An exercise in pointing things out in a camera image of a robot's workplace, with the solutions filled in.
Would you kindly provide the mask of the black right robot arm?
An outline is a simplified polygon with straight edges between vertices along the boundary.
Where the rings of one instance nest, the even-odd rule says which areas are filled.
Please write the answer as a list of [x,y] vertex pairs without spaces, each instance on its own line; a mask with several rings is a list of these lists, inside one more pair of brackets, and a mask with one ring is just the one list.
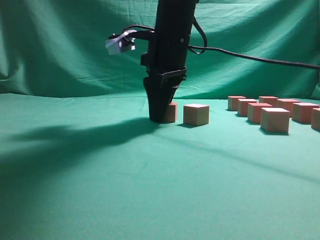
[[187,76],[186,58],[197,1],[160,0],[147,52],[140,63],[146,67],[143,79],[149,119],[163,123],[169,103]]

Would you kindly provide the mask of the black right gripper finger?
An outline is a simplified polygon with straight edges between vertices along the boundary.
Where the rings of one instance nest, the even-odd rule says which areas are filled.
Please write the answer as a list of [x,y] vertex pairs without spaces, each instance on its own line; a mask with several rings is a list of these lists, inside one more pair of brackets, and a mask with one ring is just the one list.
[[179,85],[171,86],[169,88],[169,100],[168,100],[169,103],[173,101],[174,95],[178,88],[179,88]]
[[153,122],[163,122],[169,104],[169,88],[175,86],[175,83],[172,80],[160,83],[151,77],[145,77],[143,86],[148,99],[149,119]]

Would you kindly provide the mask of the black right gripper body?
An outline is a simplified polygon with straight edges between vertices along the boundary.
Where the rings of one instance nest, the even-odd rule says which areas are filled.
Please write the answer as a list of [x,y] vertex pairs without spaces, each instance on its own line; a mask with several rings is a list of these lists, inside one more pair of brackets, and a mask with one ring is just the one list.
[[186,76],[190,31],[143,31],[147,52],[140,64],[146,67],[146,88],[177,88]]

